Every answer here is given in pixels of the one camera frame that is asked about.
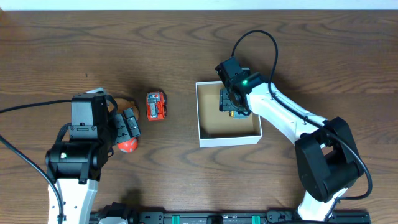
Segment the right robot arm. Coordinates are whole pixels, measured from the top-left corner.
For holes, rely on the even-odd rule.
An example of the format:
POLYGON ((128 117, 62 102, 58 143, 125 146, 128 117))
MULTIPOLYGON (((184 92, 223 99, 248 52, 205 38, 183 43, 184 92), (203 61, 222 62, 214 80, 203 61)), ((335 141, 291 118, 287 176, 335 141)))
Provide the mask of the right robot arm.
POLYGON ((297 209, 301 222, 327 222, 345 192, 369 170, 360 158, 348 123, 327 120, 302 108, 260 73, 217 69, 229 99, 277 128, 295 146, 299 179, 305 189, 297 209))

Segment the brown plush toy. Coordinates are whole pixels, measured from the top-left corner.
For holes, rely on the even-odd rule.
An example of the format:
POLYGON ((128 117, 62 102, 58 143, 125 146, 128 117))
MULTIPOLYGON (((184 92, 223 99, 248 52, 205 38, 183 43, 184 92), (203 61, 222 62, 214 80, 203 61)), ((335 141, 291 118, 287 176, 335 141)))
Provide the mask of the brown plush toy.
POLYGON ((117 113, 122 113, 124 110, 131 108, 134 112, 134 116, 136 117, 136 119, 139 119, 139 110, 135 102, 129 101, 124 98, 116 98, 115 101, 118 104, 117 113))

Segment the yellow grey toy car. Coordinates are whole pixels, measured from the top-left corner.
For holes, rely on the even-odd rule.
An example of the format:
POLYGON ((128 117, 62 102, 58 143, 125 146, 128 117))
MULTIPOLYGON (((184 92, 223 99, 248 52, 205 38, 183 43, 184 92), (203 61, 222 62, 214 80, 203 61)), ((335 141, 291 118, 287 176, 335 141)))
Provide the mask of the yellow grey toy car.
POLYGON ((238 111, 229 111, 229 116, 233 119, 246 119, 248 115, 240 113, 238 111))

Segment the black mounting rail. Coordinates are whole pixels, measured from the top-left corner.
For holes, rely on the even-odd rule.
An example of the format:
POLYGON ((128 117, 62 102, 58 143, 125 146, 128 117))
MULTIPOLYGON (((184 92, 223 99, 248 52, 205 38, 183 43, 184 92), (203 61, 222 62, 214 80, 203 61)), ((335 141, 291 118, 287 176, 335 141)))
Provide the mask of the black mounting rail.
POLYGON ((271 224, 271 223, 314 223, 304 220, 293 210, 268 210, 246 213, 205 213, 163 211, 138 212, 121 203, 107 205, 99 212, 90 215, 89 224, 271 224))

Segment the red toy fire truck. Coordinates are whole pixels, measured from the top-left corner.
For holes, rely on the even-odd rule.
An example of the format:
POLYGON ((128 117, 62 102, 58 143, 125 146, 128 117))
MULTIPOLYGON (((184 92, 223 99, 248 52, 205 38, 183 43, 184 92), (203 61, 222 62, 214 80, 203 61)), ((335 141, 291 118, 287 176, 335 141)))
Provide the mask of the red toy fire truck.
POLYGON ((149 121, 160 121, 167 116, 166 94, 162 91, 149 92, 146 95, 146 115, 149 121))

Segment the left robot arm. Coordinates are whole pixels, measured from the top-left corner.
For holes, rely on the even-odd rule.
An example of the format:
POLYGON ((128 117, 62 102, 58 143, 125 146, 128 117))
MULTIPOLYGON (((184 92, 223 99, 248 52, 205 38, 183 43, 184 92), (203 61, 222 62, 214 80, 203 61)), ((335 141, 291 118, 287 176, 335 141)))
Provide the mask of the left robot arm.
POLYGON ((124 101, 112 114, 106 104, 72 104, 72 121, 64 127, 68 141, 58 136, 47 152, 50 177, 49 223, 88 223, 101 170, 113 146, 129 141, 138 130, 139 111, 124 101))

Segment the white cardboard box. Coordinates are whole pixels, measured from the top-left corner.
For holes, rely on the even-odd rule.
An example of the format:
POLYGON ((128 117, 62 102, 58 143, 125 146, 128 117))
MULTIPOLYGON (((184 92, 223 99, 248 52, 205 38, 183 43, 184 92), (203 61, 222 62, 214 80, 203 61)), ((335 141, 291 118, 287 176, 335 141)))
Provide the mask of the white cardboard box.
POLYGON ((197 82, 197 120, 200 147, 240 146, 257 144, 262 138, 261 119, 251 114, 234 119, 219 110, 221 81, 197 82))

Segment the orange toy ball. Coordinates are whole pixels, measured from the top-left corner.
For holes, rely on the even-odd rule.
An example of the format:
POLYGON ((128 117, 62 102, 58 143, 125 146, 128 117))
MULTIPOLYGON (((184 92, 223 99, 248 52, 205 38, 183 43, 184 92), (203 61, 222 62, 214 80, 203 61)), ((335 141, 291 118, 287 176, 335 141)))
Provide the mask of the orange toy ball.
POLYGON ((138 141, 136 137, 133 137, 128 141, 124 141, 118 144, 119 150, 125 153, 134 152, 137 149, 137 146, 138 146, 138 141))

